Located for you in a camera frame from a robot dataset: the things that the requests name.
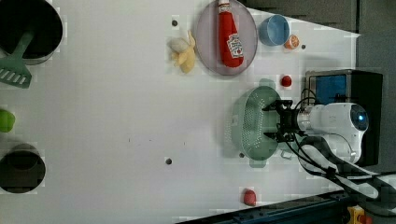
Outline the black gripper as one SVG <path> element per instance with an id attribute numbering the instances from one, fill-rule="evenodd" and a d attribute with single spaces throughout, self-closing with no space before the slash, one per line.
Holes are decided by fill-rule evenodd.
<path id="1" fill-rule="evenodd" d="M 264 133 L 270 139 L 277 142 L 280 140 L 295 140 L 295 134 L 301 129 L 298 126 L 298 109 L 293 109 L 292 100 L 275 100 L 262 111 L 276 111 L 279 115 L 279 123 L 276 125 L 277 133 Z"/>

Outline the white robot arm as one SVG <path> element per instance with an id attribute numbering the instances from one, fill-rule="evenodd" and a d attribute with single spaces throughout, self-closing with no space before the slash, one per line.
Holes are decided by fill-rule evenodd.
<path id="1" fill-rule="evenodd" d="M 356 201 L 389 210 L 395 207 L 395 174 L 357 165 L 369 128 L 363 107 L 354 103 L 290 106 L 290 100 L 276 100 L 262 109 L 276 114 L 276 132 L 269 137 L 295 143 L 293 152 L 309 174 L 332 181 Z"/>

